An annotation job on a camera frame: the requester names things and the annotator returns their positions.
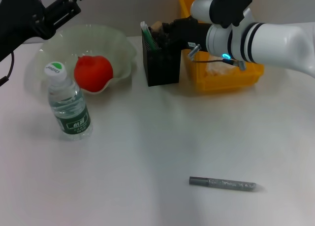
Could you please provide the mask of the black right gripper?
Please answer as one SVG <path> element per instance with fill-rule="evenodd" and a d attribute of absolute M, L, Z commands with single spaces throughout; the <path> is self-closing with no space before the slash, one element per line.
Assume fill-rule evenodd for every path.
<path fill-rule="evenodd" d="M 207 49 L 207 34 L 211 26 L 212 24 L 200 23 L 191 16 L 162 23 L 165 34 L 157 36 L 157 44 L 161 49 L 188 49 L 189 43 L 195 43 L 201 49 Z"/>

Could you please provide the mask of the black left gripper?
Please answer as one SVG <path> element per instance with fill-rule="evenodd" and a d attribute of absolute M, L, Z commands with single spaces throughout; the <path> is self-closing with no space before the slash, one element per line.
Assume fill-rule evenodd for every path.
<path fill-rule="evenodd" d="M 45 7 L 40 0 L 0 0 L 0 59 L 30 38 L 54 36 L 81 12 L 77 1 L 56 0 Z"/>

